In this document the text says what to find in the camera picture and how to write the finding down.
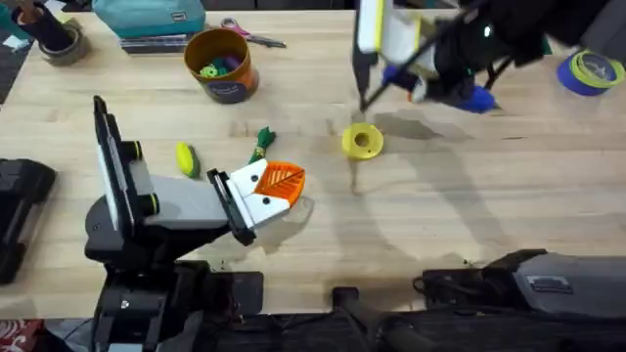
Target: green toy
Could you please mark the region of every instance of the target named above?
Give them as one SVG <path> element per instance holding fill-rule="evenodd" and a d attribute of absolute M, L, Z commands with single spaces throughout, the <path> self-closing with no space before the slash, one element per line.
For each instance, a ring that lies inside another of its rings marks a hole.
<path fill-rule="evenodd" d="M 254 148 L 254 153 L 252 153 L 252 157 L 248 164 L 252 164 L 255 161 L 259 161 L 263 157 L 265 157 L 265 151 L 269 146 L 274 143 L 276 139 L 276 132 L 270 131 L 270 127 L 267 126 L 265 128 L 261 128 L 258 131 L 258 141 L 256 141 L 256 148 Z"/>
<path fill-rule="evenodd" d="M 220 67 L 224 66 L 224 59 L 222 59 L 221 57 L 217 57 L 217 58 L 213 59 L 211 64 L 214 65 L 215 67 L 217 67 L 217 69 L 219 69 Z"/>
<path fill-rule="evenodd" d="M 219 71 L 217 70 L 217 68 L 215 68 L 213 64 L 209 66 L 205 66 L 200 70 L 200 75 L 204 78 L 217 77 L 218 74 L 219 74 Z"/>

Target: colorful items in cup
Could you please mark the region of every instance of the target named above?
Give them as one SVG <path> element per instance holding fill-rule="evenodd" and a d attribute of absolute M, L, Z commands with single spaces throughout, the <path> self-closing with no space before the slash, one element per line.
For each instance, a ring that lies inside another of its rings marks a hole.
<path fill-rule="evenodd" d="M 241 64 L 241 60 L 232 55 L 225 58 L 217 57 L 214 58 L 210 64 L 201 69 L 200 75 L 206 78 L 215 78 L 234 71 Z"/>

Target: cable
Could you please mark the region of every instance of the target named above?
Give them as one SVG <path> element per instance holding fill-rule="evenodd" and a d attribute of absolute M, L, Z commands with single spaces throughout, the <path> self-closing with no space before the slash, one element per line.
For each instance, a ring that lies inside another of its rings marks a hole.
<path fill-rule="evenodd" d="M 409 60 L 402 64 L 400 68 L 390 77 L 390 79 L 385 80 L 382 85 L 377 88 L 376 91 L 372 94 L 372 97 L 369 100 L 364 100 L 360 105 L 359 109 L 361 112 L 365 112 L 379 97 L 384 93 L 384 91 L 389 88 L 391 82 L 397 80 L 402 74 L 404 74 L 407 69 L 413 65 L 415 61 L 417 61 L 421 55 L 425 53 L 428 48 L 434 45 L 437 41 L 439 41 L 444 35 L 447 35 L 457 24 L 463 22 L 467 15 L 471 12 L 477 10 L 487 2 L 491 0 L 476 0 L 471 3 L 465 10 L 463 10 L 460 14 L 454 17 L 451 21 L 441 25 L 434 35 L 430 36 L 424 45 L 420 46 L 420 48 L 409 58 Z"/>
<path fill-rule="evenodd" d="M 77 331 L 78 331 L 78 329 L 80 329 L 80 328 L 84 327 L 84 326 L 85 326 L 85 324 L 87 324 L 87 323 L 91 322 L 92 320 L 93 320 L 93 318 L 87 318 L 87 319 L 85 319 L 82 323 L 80 323 L 78 326 L 76 326 L 76 328 L 72 329 L 70 332 L 68 332 L 68 333 L 66 334 L 66 336 L 63 338 L 63 342 L 66 342 L 66 341 L 67 341 L 67 339 L 68 339 L 70 336 L 72 336 L 75 332 L 77 332 Z"/>

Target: orange cup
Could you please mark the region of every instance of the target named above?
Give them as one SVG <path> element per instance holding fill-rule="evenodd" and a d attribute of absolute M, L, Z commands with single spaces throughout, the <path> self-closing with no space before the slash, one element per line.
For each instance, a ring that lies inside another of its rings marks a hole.
<path fill-rule="evenodd" d="M 228 56 L 235 56 L 242 63 L 224 75 L 200 75 L 201 69 L 213 59 Z M 246 39 L 228 28 L 213 28 L 196 34 L 185 48 L 185 65 L 206 94 L 218 103 L 242 102 L 258 87 L 258 72 L 252 66 Z"/>

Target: yellow tape roll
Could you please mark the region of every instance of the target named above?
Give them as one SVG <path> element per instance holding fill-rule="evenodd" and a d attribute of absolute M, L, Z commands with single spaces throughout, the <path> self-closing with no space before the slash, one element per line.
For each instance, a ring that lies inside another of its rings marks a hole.
<path fill-rule="evenodd" d="M 370 159 L 382 151 L 382 133 L 373 124 L 353 123 L 343 131 L 341 148 L 349 157 Z"/>

